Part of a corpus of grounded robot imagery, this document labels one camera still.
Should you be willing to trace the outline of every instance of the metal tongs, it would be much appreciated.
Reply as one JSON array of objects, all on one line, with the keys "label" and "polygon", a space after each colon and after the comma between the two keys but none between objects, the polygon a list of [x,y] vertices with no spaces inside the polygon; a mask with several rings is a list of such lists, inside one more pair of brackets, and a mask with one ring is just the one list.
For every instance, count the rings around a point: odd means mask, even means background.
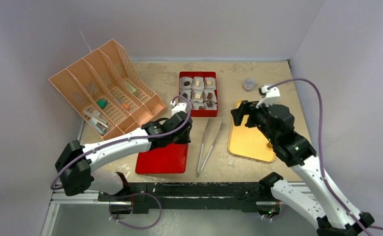
[{"label": "metal tongs", "polygon": [[209,158],[210,153],[212,152],[213,145],[215,145],[215,142],[218,139],[219,133],[221,132],[221,128],[222,128],[223,119],[221,120],[221,125],[219,126],[219,130],[218,130],[218,133],[217,133],[217,135],[215,137],[215,140],[213,141],[212,146],[210,147],[209,152],[207,153],[207,156],[206,156],[205,160],[203,161],[202,168],[199,170],[200,162],[202,161],[203,147],[204,147],[204,142],[206,140],[206,131],[207,131],[207,127],[209,126],[209,122],[210,122],[210,118],[207,119],[206,128],[205,128],[205,131],[203,133],[202,148],[200,149],[199,162],[197,163],[197,170],[196,170],[198,176],[200,174],[202,174],[202,171],[203,171],[204,166],[206,165],[207,159]]}]

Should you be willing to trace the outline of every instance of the plastic organizer tray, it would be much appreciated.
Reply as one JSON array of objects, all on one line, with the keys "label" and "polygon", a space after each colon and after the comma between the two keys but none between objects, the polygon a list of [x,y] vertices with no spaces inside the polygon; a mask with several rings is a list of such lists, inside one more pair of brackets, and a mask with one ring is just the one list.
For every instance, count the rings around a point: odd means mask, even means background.
[{"label": "plastic organizer tray", "polygon": [[[160,116],[166,108],[160,97],[139,79],[125,49],[115,40],[110,40],[49,81],[87,123],[89,120],[83,114],[84,110],[101,113],[100,118],[109,126],[101,135],[104,140],[139,128]],[[134,94],[125,82],[136,89]],[[107,100],[103,109],[96,103],[101,98]],[[127,104],[129,110],[121,103]]]},{"label": "plastic organizer tray", "polygon": [[216,110],[192,110],[191,111],[191,117],[216,117],[218,116],[218,110],[219,110],[219,95],[218,95],[218,79],[216,78],[216,72],[213,71],[181,71],[179,74],[179,95],[180,95],[180,78],[188,76],[188,77],[195,77],[195,76],[200,76],[200,77],[213,77],[215,78],[215,85],[216,85],[216,90],[215,90],[215,96],[217,99],[217,109]]}]

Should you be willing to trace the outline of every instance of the clear plastic cup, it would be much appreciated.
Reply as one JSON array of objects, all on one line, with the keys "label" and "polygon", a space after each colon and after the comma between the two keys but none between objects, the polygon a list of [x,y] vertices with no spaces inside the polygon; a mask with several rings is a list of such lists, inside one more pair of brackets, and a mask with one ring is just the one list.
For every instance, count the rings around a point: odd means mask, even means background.
[{"label": "clear plastic cup", "polygon": [[249,92],[251,90],[253,90],[255,86],[255,80],[251,77],[247,77],[244,79],[244,84],[242,85],[242,87],[244,88],[245,91]]}]

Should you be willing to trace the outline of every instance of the robotic arm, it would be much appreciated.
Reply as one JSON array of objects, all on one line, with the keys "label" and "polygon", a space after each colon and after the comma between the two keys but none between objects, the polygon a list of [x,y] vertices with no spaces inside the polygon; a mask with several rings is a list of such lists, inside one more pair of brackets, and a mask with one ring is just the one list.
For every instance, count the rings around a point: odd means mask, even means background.
[{"label": "robotic arm", "polygon": [[362,230],[352,215],[366,228],[374,222],[373,217],[369,213],[360,212],[325,172],[324,176],[330,187],[348,206],[350,212],[346,212],[335,199],[321,177],[316,151],[306,138],[294,131],[294,116],[289,108],[274,104],[280,97],[278,89],[268,88],[269,86],[260,88],[260,101],[243,101],[239,108],[231,111],[234,125],[241,125],[243,116],[249,115],[245,126],[257,127],[263,133],[272,144],[276,156],[302,178],[318,202],[292,189],[275,172],[260,181],[260,189],[299,212],[318,229],[318,235],[357,235]]},{"label": "robotic arm", "polygon": [[[98,170],[100,167],[171,143],[189,143],[192,119],[187,120],[186,108],[186,103],[179,103],[172,109],[171,118],[150,121],[128,134],[107,141],[85,145],[80,145],[78,140],[69,142],[55,163],[57,172],[62,172],[60,180],[65,194],[73,196],[90,189],[114,195],[123,189],[125,178],[122,174],[102,172]],[[84,157],[68,166],[81,155]]]}]

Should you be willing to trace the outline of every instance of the table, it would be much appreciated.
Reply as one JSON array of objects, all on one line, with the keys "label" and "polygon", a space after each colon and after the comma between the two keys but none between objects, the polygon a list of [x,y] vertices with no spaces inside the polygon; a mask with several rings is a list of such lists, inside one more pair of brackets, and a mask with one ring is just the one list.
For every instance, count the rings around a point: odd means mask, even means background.
[{"label": "table", "polygon": [[[178,78],[180,71],[215,71],[218,79],[218,93],[220,107],[218,117],[211,120],[214,125],[208,129],[207,139],[216,135],[216,122],[220,124],[223,119],[223,128],[218,141],[212,150],[205,169],[200,176],[196,176],[197,162],[203,139],[203,130],[207,118],[192,118],[191,143],[187,158],[186,171],[183,174],[137,175],[135,165],[137,154],[103,166],[101,170],[109,172],[122,172],[130,182],[247,182],[259,181],[272,171],[282,175],[287,181],[301,181],[290,168],[276,158],[273,162],[262,162],[229,153],[227,149],[232,117],[230,110],[238,100],[259,100],[256,89],[245,92],[242,81],[246,77],[253,77],[257,85],[273,84],[292,78],[287,61],[282,62],[138,62],[134,63],[135,70],[141,80],[155,91],[167,106],[161,117],[171,116],[171,99],[178,95]],[[295,130],[306,137],[309,133],[300,107],[294,83],[290,82],[279,86],[280,103],[288,106],[295,117]],[[101,137],[89,125],[85,125],[81,136],[81,144],[102,141]],[[203,158],[208,152],[209,145],[205,146]]]}]

